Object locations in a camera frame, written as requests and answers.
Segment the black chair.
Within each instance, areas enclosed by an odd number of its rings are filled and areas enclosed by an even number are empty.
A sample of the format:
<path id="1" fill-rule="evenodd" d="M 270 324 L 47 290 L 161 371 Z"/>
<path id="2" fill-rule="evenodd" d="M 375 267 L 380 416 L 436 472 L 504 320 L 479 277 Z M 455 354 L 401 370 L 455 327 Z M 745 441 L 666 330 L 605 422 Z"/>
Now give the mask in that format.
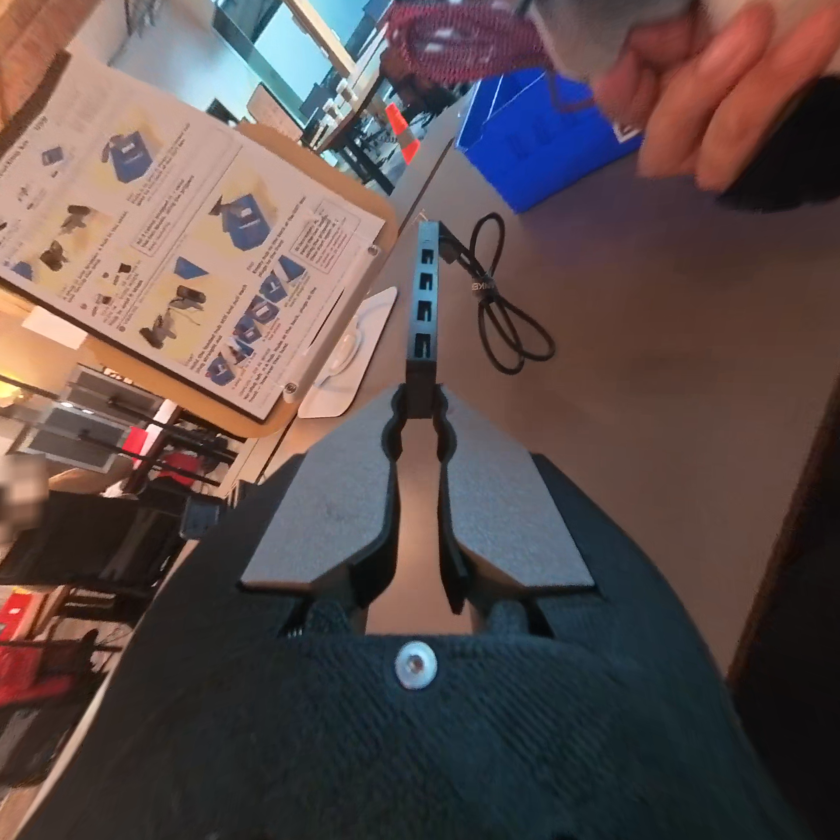
<path id="1" fill-rule="evenodd" d="M 2 558 L 1 583 L 148 600 L 184 543 L 180 517 L 140 500 L 51 491 Z"/>

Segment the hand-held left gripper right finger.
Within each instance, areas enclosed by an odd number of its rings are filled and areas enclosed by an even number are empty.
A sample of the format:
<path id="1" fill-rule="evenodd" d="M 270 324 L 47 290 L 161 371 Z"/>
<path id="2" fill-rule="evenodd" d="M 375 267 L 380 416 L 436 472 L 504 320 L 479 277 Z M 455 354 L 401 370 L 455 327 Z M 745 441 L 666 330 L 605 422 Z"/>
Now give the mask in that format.
<path id="1" fill-rule="evenodd" d="M 448 605 L 593 592 L 595 581 L 525 447 L 439 385 L 433 414 L 439 568 Z"/>

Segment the person's right hand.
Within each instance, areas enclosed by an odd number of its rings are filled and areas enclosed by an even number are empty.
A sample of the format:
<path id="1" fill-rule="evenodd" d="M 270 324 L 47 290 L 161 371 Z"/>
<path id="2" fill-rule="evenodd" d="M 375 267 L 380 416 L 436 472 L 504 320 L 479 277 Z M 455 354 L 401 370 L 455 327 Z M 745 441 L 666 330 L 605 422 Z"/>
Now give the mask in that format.
<path id="1" fill-rule="evenodd" d="M 783 36 L 767 2 L 748 2 L 715 30 L 700 10 L 633 28 L 588 85 L 615 123 L 640 130 L 637 172 L 688 176 L 721 194 L 783 110 L 825 75 L 838 51 L 838 2 L 820 2 Z"/>

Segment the white desk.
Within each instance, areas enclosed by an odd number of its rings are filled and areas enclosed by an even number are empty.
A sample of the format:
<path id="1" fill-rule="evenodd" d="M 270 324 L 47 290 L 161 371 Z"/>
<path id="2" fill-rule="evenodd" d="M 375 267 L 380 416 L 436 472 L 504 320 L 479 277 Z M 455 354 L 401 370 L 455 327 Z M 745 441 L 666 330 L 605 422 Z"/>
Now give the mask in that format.
<path id="1" fill-rule="evenodd" d="M 329 59 L 341 78 L 357 81 L 382 39 L 387 1 L 283 1 L 291 20 Z"/>

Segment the person's right forearm black sleeve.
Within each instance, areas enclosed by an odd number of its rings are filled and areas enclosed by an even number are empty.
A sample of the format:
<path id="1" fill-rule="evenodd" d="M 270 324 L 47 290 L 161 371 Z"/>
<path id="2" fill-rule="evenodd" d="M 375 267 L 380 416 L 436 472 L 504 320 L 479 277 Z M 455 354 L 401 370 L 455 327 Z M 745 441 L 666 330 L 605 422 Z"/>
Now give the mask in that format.
<path id="1" fill-rule="evenodd" d="M 839 79 L 822 77 L 773 129 L 717 204 L 777 214 L 839 196 Z"/>

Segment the orange traffic cone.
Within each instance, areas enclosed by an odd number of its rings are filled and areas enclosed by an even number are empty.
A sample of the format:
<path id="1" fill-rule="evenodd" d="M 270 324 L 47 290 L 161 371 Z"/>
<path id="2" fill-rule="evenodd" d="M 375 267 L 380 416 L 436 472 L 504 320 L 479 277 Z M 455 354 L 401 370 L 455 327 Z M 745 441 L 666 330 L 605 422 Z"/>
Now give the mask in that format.
<path id="1" fill-rule="evenodd" d="M 386 105 L 385 114 L 394 133 L 395 140 L 399 145 L 404 162 L 406 165 L 410 165 L 419 152 L 421 143 L 415 136 L 409 122 L 394 102 L 389 102 Z"/>

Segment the black usb hub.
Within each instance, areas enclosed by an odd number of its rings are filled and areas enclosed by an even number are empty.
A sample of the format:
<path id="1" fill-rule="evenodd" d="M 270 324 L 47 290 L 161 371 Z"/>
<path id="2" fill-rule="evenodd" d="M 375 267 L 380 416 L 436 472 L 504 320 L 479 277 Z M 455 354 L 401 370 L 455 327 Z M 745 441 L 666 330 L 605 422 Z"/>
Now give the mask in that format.
<path id="1" fill-rule="evenodd" d="M 438 287 L 441 223 L 418 225 L 412 299 L 408 309 L 404 397 L 406 417 L 435 422 L 442 393 L 438 384 Z"/>

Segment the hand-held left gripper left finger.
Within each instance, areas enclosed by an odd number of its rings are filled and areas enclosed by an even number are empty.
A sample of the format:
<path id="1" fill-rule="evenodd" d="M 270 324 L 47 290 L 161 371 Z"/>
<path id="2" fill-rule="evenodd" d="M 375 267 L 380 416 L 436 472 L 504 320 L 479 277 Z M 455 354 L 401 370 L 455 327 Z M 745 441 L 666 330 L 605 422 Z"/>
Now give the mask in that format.
<path id="1" fill-rule="evenodd" d="M 404 425 L 399 385 L 309 448 L 245 567 L 243 589 L 370 607 L 396 571 Z"/>

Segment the red box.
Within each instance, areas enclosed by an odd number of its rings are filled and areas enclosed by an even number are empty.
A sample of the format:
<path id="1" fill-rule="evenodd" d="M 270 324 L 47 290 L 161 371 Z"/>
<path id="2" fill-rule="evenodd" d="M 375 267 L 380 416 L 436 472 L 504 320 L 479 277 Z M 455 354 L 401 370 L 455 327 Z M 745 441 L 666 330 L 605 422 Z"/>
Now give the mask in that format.
<path id="1" fill-rule="evenodd" d="M 1 608 L 1 708 L 34 707 L 68 696 L 86 674 L 79 640 L 30 637 L 44 596 L 12 587 Z"/>

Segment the blue plastic bin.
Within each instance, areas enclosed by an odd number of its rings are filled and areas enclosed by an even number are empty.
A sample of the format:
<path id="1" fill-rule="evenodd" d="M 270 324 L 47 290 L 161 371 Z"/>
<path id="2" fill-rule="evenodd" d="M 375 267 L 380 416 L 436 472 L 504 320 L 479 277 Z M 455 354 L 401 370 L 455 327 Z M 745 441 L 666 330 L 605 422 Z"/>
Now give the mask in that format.
<path id="1" fill-rule="evenodd" d="M 477 83 L 457 149 L 515 214 L 638 150 L 579 82 L 541 69 Z"/>

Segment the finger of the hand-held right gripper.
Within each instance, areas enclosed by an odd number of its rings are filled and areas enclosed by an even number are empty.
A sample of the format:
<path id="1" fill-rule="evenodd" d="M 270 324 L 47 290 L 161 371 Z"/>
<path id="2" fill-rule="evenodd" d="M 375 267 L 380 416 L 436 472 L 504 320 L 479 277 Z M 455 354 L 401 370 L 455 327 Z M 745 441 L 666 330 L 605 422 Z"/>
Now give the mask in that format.
<path id="1" fill-rule="evenodd" d="M 574 81 L 609 70 L 630 32 L 682 18 L 691 1 L 533 1 L 530 18 L 553 67 Z"/>

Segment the white stand base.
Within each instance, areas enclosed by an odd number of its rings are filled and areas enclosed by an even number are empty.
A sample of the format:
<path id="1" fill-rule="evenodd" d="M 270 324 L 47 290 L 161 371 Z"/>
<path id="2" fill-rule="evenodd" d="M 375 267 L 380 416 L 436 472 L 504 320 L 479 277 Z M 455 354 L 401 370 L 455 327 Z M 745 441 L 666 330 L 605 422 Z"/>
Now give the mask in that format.
<path id="1" fill-rule="evenodd" d="M 346 414 L 398 298 L 388 287 L 362 301 L 297 410 L 301 419 L 330 419 Z"/>

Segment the grey drawer cabinet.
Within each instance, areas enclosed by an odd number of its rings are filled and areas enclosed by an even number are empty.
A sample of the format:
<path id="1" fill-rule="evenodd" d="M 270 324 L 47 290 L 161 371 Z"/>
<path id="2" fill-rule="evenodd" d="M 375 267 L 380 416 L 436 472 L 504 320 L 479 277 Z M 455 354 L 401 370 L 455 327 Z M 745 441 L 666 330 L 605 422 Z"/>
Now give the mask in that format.
<path id="1" fill-rule="evenodd" d="M 79 364 L 26 423 L 12 450 L 103 475 L 124 454 L 132 429 L 146 429 L 164 404 L 134 383 Z"/>

